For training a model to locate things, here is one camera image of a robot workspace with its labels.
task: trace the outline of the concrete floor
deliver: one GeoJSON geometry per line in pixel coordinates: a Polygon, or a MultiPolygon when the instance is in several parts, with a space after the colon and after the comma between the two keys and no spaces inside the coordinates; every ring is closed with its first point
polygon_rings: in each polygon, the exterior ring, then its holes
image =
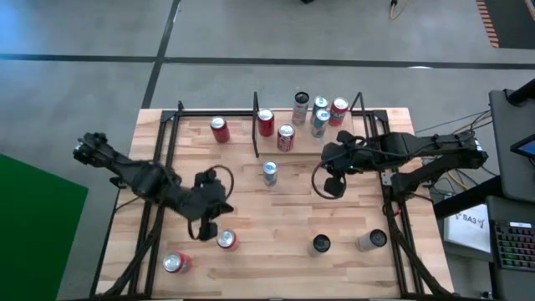
{"type": "MultiPolygon", "coordinates": [[[[389,3],[182,0],[166,56],[535,63],[535,51],[491,47],[475,1],[411,0],[394,22],[388,20],[389,3]]],[[[0,0],[0,54],[156,56],[171,4],[0,0]]],[[[89,293],[117,193],[109,172],[74,161],[72,148],[86,131],[103,131],[118,151],[127,152],[152,69],[153,63],[0,61],[0,152],[89,188],[60,299],[89,293]]],[[[298,90],[329,98],[362,91],[369,107],[409,107],[421,129],[485,110],[491,89],[514,89],[533,75],[507,69],[164,64],[150,107],[175,107],[180,99],[188,108],[248,108],[253,91],[261,106],[285,107],[298,90]]],[[[487,168],[498,172],[491,126],[477,136],[491,156],[487,168]]],[[[483,171],[468,172],[478,181],[488,178],[483,171]]],[[[452,255],[448,263],[458,293],[476,296],[490,289],[486,263],[452,255]]]]}

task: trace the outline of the keyboard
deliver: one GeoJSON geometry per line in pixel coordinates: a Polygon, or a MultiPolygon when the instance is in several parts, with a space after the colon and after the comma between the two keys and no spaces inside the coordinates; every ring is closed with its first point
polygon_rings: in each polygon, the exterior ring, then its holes
{"type": "Polygon", "coordinates": [[[535,224],[494,221],[493,247],[500,268],[535,272],[535,224]]]}

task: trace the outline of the black metal frame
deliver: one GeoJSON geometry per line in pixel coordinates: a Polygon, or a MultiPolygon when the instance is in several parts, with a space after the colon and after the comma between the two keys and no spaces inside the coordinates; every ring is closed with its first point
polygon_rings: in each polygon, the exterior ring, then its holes
{"type": "MultiPolygon", "coordinates": [[[[350,109],[351,109],[352,117],[363,118],[364,130],[365,130],[365,134],[367,138],[370,137],[370,134],[371,136],[377,136],[380,134],[379,128],[377,126],[378,124],[377,121],[380,122],[386,134],[390,133],[390,124],[388,121],[387,111],[386,110],[366,110],[364,108],[364,99],[363,99],[362,93],[359,92],[357,94],[350,109]],[[360,100],[360,110],[354,110],[354,107],[359,100],[360,100]]],[[[251,138],[253,141],[255,155],[259,157],[258,150],[257,150],[257,141],[256,141],[257,118],[254,118],[257,115],[258,111],[259,111],[258,96],[256,92],[253,95],[252,110],[184,110],[184,106],[182,105],[181,102],[179,102],[178,110],[164,110],[161,112],[160,127],[158,129],[158,135],[156,139],[155,153],[154,153],[153,159],[156,161],[161,158],[161,148],[163,145],[163,139],[164,139],[164,135],[166,131],[166,126],[169,121],[172,120],[173,122],[172,122],[172,127],[171,127],[170,142],[169,142],[167,156],[166,156],[167,168],[172,166],[172,160],[173,160],[174,149],[176,145],[176,137],[178,136],[178,125],[179,125],[180,118],[181,117],[207,117],[207,116],[217,116],[217,115],[251,117],[252,118],[252,137],[251,138]]],[[[386,183],[383,182],[381,172],[379,172],[379,176],[381,178],[381,189],[383,192],[384,209],[385,209],[385,215],[386,215],[386,219],[387,219],[388,226],[389,226],[390,242],[392,246],[394,266],[395,266],[395,271],[396,271],[396,277],[398,279],[400,297],[410,298],[414,300],[475,300],[473,298],[463,298],[463,297],[458,297],[458,296],[454,296],[451,294],[443,294],[442,291],[436,291],[436,290],[432,290],[432,291],[433,293],[438,292],[438,294],[433,294],[433,295],[424,294],[422,277],[420,276],[418,271],[423,270],[424,271],[423,273],[425,273],[425,275],[428,277],[430,277],[431,274],[429,273],[429,271],[425,269],[425,266],[423,265],[423,263],[421,262],[421,260],[417,257],[415,253],[415,243],[414,243],[414,238],[412,235],[412,230],[410,228],[410,219],[409,219],[409,214],[407,212],[406,204],[404,204],[404,202],[399,204],[400,210],[401,210],[400,220],[403,226],[403,234],[395,235],[395,232],[398,232],[399,228],[397,227],[397,225],[395,225],[392,201],[388,193],[388,187],[386,183]],[[405,267],[403,266],[403,260],[401,257],[400,247],[402,247],[405,250],[405,253],[410,259],[410,268],[411,268],[411,272],[412,272],[412,276],[414,280],[415,293],[408,292],[407,282],[405,278],[405,267]]],[[[164,213],[165,213],[165,209],[163,207],[158,207],[154,226],[151,230],[151,233],[154,233],[154,235],[152,236],[149,235],[149,237],[147,237],[146,233],[147,233],[148,223],[150,219],[151,207],[152,205],[147,202],[143,209],[143,214],[142,214],[141,222],[140,222],[140,232],[138,236],[138,243],[136,246],[136,253],[142,252],[142,254],[141,255],[136,254],[135,256],[135,258],[140,256],[141,259],[145,256],[145,253],[148,251],[148,248],[146,247],[146,242],[147,240],[150,239],[151,240],[150,257],[149,257],[148,273],[147,273],[147,277],[145,280],[144,292],[143,293],[137,292],[137,285],[139,282],[139,272],[140,272],[140,264],[141,264],[141,260],[138,260],[137,261],[138,266],[136,267],[135,271],[130,275],[130,278],[129,278],[130,286],[128,287],[127,294],[110,295],[110,296],[95,296],[95,290],[96,290],[96,285],[99,280],[100,269],[104,261],[104,252],[105,252],[108,238],[110,235],[111,225],[113,223],[113,216],[112,216],[110,227],[108,229],[108,235],[106,237],[106,242],[104,243],[103,250],[101,253],[101,257],[100,257],[99,268],[97,269],[97,273],[95,274],[93,289],[91,291],[91,295],[89,299],[84,299],[84,300],[151,299],[152,289],[154,285],[155,268],[157,264],[158,247],[160,245],[161,225],[163,224],[164,213]]]]}

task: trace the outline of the wooden tabletop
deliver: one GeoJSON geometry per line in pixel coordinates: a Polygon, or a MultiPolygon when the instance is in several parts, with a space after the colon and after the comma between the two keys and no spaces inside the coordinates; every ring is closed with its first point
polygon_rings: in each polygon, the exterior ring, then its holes
{"type": "MultiPolygon", "coordinates": [[[[413,132],[406,108],[386,109],[392,131],[413,132]]],[[[161,110],[142,110],[130,150],[132,159],[152,159],[161,110]]],[[[217,219],[219,229],[231,228],[240,246],[224,252],[213,239],[192,241],[186,220],[166,210],[155,272],[153,298],[388,298],[399,297],[390,244],[362,253],[357,237],[379,228],[388,233],[381,212],[383,197],[377,172],[348,176],[343,198],[325,200],[311,187],[317,155],[254,155],[251,117],[229,117],[231,140],[219,145],[212,136],[209,117],[182,117],[179,124],[173,167],[183,185],[191,186],[198,171],[215,164],[228,166],[236,184],[228,203],[235,212],[217,219]],[[278,184],[267,187],[262,180],[262,163],[278,163],[278,184]],[[326,234],[330,250],[319,258],[307,254],[317,234],[326,234]],[[162,258],[170,252],[190,255],[193,268],[184,274],[167,273],[162,258]]],[[[354,117],[355,134],[362,134],[363,121],[354,117]]],[[[166,144],[162,159],[166,158],[166,144]]],[[[401,168],[421,166],[413,160],[401,168]]],[[[326,174],[317,175],[323,186],[326,174]]],[[[218,172],[223,185],[229,176],[218,172]]],[[[428,194],[420,189],[421,194],[428,194]]],[[[135,196],[122,191],[118,204],[135,196]]],[[[446,256],[436,225],[433,206],[423,199],[407,202],[416,251],[443,287],[452,291],[446,256]]],[[[104,292],[132,259],[143,201],[121,208],[115,214],[104,256],[97,292],[104,292]]],[[[403,254],[410,291],[414,291],[409,262],[403,254]]],[[[148,255],[142,265],[139,288],[143,289],[148,255]]]]}

